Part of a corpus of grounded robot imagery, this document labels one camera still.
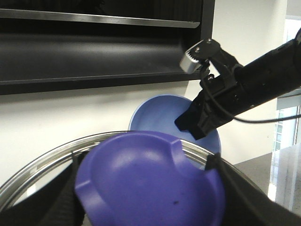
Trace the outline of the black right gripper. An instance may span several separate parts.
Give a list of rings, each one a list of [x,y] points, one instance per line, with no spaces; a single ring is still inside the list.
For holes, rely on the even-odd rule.
[[[226,87],[226,77],[221,74],[215,78],[209,72],[209,63],[219,73],[230,73],[240,66],[237,59],[213,39],[201,40],[185,51],[180,68],[185,73],[200,68],[203,90],[174,123],[180,131],[188,131],[195,140],[232,121],[235,114],[242,113],[242,101],[245,100],[239,84],[230,81],[230,86]]]

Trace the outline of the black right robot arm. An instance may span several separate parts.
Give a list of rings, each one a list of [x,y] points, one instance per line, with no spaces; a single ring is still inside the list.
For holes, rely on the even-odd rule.
[[[175,124],[195,139],[301,85],[301,35],[243,66],[213,39],[189,48],[180,67],[199,71],[202,90]]]

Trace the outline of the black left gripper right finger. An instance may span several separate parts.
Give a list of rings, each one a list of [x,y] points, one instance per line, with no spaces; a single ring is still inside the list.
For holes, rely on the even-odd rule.
[[[225,189],[222,226],[299,226],[301,217],[268,196],[220,154],[206,158],[206,170],[218,171]]]

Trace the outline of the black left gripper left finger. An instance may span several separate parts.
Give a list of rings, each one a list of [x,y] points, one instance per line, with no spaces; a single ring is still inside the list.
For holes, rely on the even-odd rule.
[[[72,163],[39,191],[0,213],[2,226],[80,226],[85,211],[74,192],[75,177],[85,155]]]

